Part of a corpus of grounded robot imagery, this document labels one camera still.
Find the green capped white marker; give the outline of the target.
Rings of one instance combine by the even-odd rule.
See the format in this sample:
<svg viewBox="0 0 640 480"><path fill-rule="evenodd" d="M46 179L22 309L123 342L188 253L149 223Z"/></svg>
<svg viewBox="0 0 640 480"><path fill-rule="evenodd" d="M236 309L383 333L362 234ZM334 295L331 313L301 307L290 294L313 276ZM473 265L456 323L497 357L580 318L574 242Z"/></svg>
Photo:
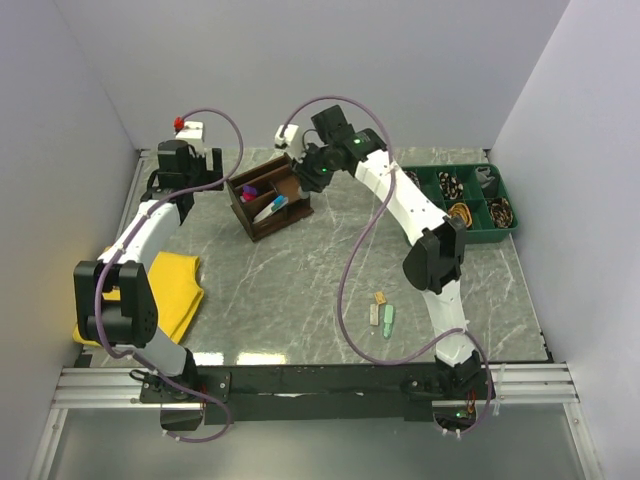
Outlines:
<svg viewBox="0 0 640 480"><path fill-rule="evenodd" d="M265 207L259 214L261 219L269 217L273 212L279 210L281 206L284 204L283 199L276 199L267 207Z"/></svg>

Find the light green clip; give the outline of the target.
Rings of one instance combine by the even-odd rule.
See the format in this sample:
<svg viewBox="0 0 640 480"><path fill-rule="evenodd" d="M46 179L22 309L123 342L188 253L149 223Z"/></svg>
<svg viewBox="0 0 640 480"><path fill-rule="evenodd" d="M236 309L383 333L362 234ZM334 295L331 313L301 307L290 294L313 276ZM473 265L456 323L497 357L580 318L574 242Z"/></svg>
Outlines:
<svg viewBox="0 0 640 480"><path fill-rule="evenodd" d="M385 304L382 307L382 335L385 340L389 340L393 333L395 320L395 308L393 305Z"/></svg>

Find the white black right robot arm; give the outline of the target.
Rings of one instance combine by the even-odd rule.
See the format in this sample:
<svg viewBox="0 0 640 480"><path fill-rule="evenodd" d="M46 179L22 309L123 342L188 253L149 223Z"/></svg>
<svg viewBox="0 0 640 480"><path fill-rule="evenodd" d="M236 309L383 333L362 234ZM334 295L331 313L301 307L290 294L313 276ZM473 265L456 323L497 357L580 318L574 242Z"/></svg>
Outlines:
<svg viewBox="0 0 640 480"><path fill-rule="evenodd" d="M286 121L275 145L292 160L303 196L322 192L334 173L346 171L382 202L411 246L403 262L409 283L422 293L436 337L434 378L421 382L430 394L460 398L482 379L482 355L470 337L460 294L466 225L437 207L394 158L383 126L356 131L339 105L312 118L320 145L309 144L300 128Z"/></svg>

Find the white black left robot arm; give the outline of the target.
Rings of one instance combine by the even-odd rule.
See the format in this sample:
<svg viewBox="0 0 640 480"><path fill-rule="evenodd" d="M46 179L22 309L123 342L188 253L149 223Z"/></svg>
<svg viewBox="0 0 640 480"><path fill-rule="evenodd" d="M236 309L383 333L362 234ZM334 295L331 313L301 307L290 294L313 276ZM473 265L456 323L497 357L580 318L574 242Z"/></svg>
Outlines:
<svg viewBox="0 0 640 480"><path fill-rule="evenodd" d="M222 150L197 149L185 140L158 144L158 167L150 174L138 211L126 230L98 259L79 262L73 272L76 334L108 345L120 358L136 356L165 376L164 389L176 401L202 389L192 352L171 340L159 325L149 273L166 240L194 205L192 189L223 188Z"/></svg>

